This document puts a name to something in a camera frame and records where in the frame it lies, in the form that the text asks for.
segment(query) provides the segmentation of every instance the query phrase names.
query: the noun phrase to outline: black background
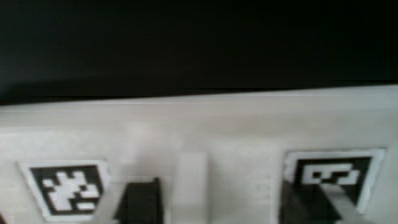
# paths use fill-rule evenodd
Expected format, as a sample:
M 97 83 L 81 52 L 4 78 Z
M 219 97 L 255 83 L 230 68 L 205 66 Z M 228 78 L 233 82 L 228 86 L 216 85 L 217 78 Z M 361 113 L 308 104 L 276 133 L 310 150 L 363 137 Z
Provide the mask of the black background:
M 383 2 L 0 2 L 2 104 L 397 83 Z

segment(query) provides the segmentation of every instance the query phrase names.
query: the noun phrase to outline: dark wall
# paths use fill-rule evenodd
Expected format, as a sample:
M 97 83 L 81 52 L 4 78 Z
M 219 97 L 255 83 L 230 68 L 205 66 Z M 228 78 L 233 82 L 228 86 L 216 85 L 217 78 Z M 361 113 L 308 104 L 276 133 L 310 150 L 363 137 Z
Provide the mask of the dark wall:
M 2 1 L 2 104 L 397 83 L 393 6 Z

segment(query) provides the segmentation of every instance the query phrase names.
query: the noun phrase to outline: white surface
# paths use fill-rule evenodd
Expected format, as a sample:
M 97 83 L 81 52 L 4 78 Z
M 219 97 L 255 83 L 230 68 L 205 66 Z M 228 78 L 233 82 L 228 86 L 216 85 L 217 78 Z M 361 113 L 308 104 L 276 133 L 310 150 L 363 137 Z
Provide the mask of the white surface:
M 171 223 L 209 224 L 209 156 L 203 152 L 185 152 L 178 156 Z
M 107 158 L 111 186 L 161 176 L 169 206 L 177 155 L 187 149 L 207 151 L 210 223 L 278 224 L 287 152 L 374 147 L 388 147 L 388 156 L 367 217 L 395 223 L 397 99 L 398 87 L 388 86 L 0 108 L 0 211 L 10 223 L 45 223 L 20 160 Z

